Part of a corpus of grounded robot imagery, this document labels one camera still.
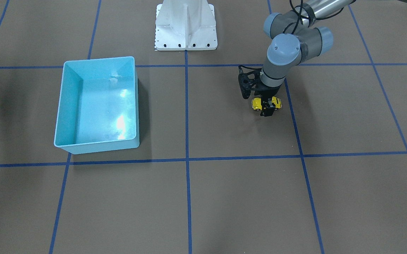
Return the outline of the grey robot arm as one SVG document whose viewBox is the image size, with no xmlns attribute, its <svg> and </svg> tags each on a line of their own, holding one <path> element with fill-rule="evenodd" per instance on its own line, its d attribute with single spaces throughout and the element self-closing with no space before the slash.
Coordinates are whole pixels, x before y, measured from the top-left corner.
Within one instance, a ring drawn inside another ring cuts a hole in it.
<svg viewBox="0 0 407 254">
<path fill-rule="evenodd" d="M 321 20 L 338 15 L 351 0 L 309 0 L 293 5 L 285 13 L 272 13 L 263 30 L 271 38 L 265 62 L 259 70 L 259 81 L 253 85 L 260 97 L 260 116 L 270 117 L 276 111 L 273 96 L 278 93 L 289 70 L 329 51 L 334 36 L 327 27 L 314 28 Z"/>
</svg>

